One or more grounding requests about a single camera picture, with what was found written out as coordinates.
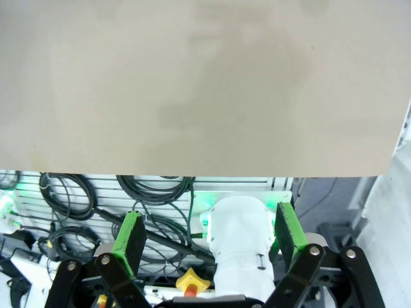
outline white cylindrical joint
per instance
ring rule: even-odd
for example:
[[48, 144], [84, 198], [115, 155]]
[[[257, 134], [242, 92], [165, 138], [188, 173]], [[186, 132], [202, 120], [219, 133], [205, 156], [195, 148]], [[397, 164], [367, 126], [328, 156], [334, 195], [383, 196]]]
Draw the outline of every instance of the white cylindrical joint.
[[217, 202], [209, 215], [216, 296], [244, 294], [265, 302], [275, 288], [268, 258], [274, 213], [257, 198], [231, 196]]

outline white slatwall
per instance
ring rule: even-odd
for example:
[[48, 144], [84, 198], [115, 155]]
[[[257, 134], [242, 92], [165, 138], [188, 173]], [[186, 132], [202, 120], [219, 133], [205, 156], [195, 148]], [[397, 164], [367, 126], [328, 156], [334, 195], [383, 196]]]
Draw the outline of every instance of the white slatwall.
[[[39, 189], [39, 177], [38, 172], [22, 172], [21, 182], [17, 186], [17, 195], [19, 197], [19, 213], [29, 216], [39, 216], [42, 218], [51, 219], [51, 209], [49, 205], [43, 200], [43, 197]], [[96, 190], [96, 195], [98, 197], [98, 206], [101, 209], [105, 209], [113, 214], [125, 214], [131, 210], [133, 204], [135, 203], [120, 187], [116, 177], [114, 175], [86, 175], [90, 183]], [[153, 187], [169, 187], [175, 185], [179, 179], [176, 180], [166, 180], [159, 176], [139, 176], [140, 180], [144, 181], [146, 185]], [[61, 183], [57, 180], [53, 183], [54, 191], [57, 193], [58, 197], [62, 201], [67, 201], [66, 191]], [[290, 190], [292, 183], [292, 178], [222, 178], [222, 177], [197, 177], [194, 188], [198, 190], [207, 191], [267, 191], [267, 190]], [[73, 207], [82, 207], [87, 204], [88, 199], [85, 197], [85, 193], [80, 189], [74, 182], [65, 182], [68, 187], [69, 194], [71, 197], [71, 204]], [[188, 216], [189, 210], [189, 193], [185, 193], [182, 197], [174, 203], [186, 216]], [[178, 223], [180, 223], [184, 228], [186, 228], [186, 222], [183, 217], [171, 206], [147, 206], [148, 210], [152, 214], [157, 214], [160, 216], [165, 216]], [[140, 204], [136, 207], [137, 210], [144, 212]], [[26, 219], [22, 218], [22, 223], [24, 225], [31, 225], [34, 227], [41, 227], [49, 229], [49, 222], [41, 219]], [[66, 225], [76, 225], [76, 226], [87, 226], [92, 228], [100, 237], [102, 243], [107, 243], [113, 241], [113, 236], [111, 232], [112, 223], [101, 219], [98, 215], [94, 215], [91, 219], [87, 221], [74, 221], [68, 219]], [[45, 236], [41, 231], [33, 231], [33, 233], [38, 236]], [[167, 247], [161, 246], [157, 243], [153, 243], [147, 240], [147, 245], [153, 246], [154, 248], [160, 250], [165, 256], [171, 257], [175, 254], [174, 250]], [[144, 254], [158, 258], [159, 255], [152, 250], [146, 248]], [[183, 265], [191, 263], [201, 263], [195, 257], [188, 256], [184, 259]], [[157, 271], [163, 266], [143, 266], [143, 269], [150, 271]], [[170, 265], [167, 267], [167, 272], [174, 270]]]
[[411, 307], [411, 141], [398, 150], [387, 174], [375, 181], [358, 236], [385, 305]]

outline screw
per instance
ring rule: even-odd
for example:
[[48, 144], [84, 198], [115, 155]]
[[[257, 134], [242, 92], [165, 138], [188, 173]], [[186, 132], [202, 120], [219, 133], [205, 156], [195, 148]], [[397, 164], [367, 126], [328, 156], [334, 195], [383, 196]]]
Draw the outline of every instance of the screw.
[[108, 255], [106, 255], [105, 257], [102, 258], [101, 263], [103, 265], [106, 265], [110, 262], [110, 257]]
[[69, 263], [69, 265], [67, 266], [67, 269], [68, 269], [69, 271], [73, 271], [75, 268], [76, 268], [76, 263], [73, 262], [73, 261], [71, 261], [71, 262]]
[[319, 250], [317, 247], [312, 246], [312, 247], [310, 248], [310, 253], [311, 253], [312, 255], [319, 255], [319, 254], [320, 254], [320, 250]]
[[356, 257], [355, 251], [352, 249], [348, 249], [347, 252], [345, 253], [347, 257], [350, 259], [354, 259]]

